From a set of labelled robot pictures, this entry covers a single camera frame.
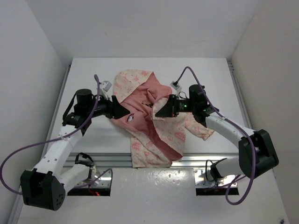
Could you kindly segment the pink hooded kids jacket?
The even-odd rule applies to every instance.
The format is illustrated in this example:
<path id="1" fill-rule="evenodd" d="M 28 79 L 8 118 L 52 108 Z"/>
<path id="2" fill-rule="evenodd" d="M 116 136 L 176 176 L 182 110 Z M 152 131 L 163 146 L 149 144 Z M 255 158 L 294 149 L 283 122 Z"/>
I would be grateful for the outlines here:
<path id="1" fill-rule="evenodd" d="M 197 123 L 190 112 L 157 118 L 155 113 L 172 93 L 173 89 L 160 84 L 152 71 L 127 69 L 116 75 L 113 95 L 130 114 L 112 122 L 131 134 L 134 168 L 168 168 L 183 157 L 187 131 L 203 140 L 214 133 Z"/>

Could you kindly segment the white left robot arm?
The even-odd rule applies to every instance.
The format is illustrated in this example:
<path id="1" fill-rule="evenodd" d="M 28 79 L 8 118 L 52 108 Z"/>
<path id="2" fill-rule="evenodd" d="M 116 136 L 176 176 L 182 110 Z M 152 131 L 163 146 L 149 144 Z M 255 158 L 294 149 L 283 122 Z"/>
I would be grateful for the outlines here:
<path id="1" fill-rule="evenodd" d="M 24 204 L 58 210 L 71 189 L 92 178 L 92 160 L 75 160 L 71 169 L 62 172 L 74 146 L 91 125 L 92 118 L 104 115 L 108 119 L 120 119 L 129 114 L 130 111 L 118 102 L 116 96 L 108 99 L 102 95 L 93 95 L 89 89 L 76 91 L 63 114 L 58 139 L 32 170 L 25 170 L 21 175 Z"/>

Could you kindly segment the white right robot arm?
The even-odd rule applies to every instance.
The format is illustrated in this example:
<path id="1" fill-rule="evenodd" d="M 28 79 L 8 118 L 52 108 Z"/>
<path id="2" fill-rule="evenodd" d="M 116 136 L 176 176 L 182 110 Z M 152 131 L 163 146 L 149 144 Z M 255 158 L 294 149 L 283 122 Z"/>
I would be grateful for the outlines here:
<path id="1" fill-rule="evenodd" d="M 216 131 L 238 148 L 238 156 L 224 158 L 210 166 L 206 180 L 216 182 L 228 175 L 244 175 L 257 178 L 279 164 L 279 159 L 266 130 L 255 131 L 219 115 L 206 99 L 204 86 L 189 87 L 189 98 L 180 99 L 171 94 L 163 98 L 153 109 L 156 118 L 174 118 L 180 113 L 190 112 L 196 122 Z"/>

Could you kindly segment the left metal arm base plate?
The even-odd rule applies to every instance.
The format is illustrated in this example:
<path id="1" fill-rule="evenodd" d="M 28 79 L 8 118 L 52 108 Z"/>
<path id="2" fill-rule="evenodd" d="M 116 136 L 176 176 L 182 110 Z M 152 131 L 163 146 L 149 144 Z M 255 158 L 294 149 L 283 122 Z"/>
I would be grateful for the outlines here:
<path id="1" fill-rule="evenodd" d="M 81 188 L 110 188 L 113 180 L 113 170 L 108 168 L 104 170 L 103 168 L 95 168 L 91 172 L 91 176 L 83 181 L 80 181 L 72 189 Z"/>

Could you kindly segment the right metal arm base plate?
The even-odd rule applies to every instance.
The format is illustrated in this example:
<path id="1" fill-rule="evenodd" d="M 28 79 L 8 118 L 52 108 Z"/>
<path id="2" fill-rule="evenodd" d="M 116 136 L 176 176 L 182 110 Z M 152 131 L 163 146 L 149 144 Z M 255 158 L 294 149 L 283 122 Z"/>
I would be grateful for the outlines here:
<path id="1" fill-rule="evenodd" d="M 206 173 L 204 168 L 195 168 L 193 170 L 193 174 L 194 174 L 195 187 L 197 189 L 206 189 L 206 188 L 214 188 L 214 187 L 225 188 L 235 178 L 235 175 L 229 175 L 219 179 L 217 182 L 208 181 L 206 179 Z"/>

